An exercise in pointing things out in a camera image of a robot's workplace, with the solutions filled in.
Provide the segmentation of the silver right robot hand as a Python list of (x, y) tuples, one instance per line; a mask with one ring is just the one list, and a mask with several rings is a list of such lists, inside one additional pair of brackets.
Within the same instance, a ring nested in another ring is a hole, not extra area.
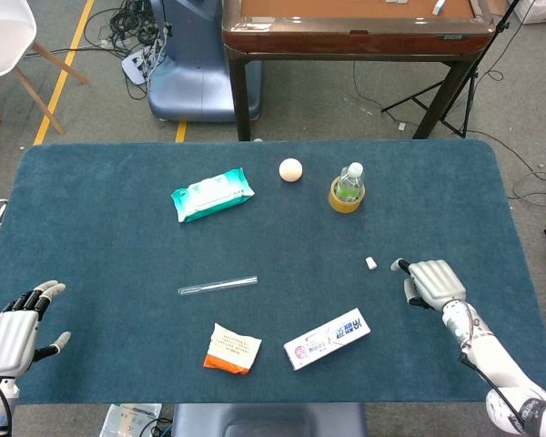
[(465, 287), (445, 260), (409, 263), (399, 258), (392, 262), (390, 269), (402, 270), (408, 275), (403, 289), (411, 306), (442, 311), (449, 302), (466, 299)]

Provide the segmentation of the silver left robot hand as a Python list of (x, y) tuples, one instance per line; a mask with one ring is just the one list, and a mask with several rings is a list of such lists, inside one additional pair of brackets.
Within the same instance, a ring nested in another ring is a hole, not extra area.
[(44, 282), (0, 311), (0, 379), (16, 379), (27, 372), (34, 362), (60, 353), (72, 333), (62, 332), (43, 348), (36, 347), (40, 324), (52, 300), (66, 290), (57, 280)]

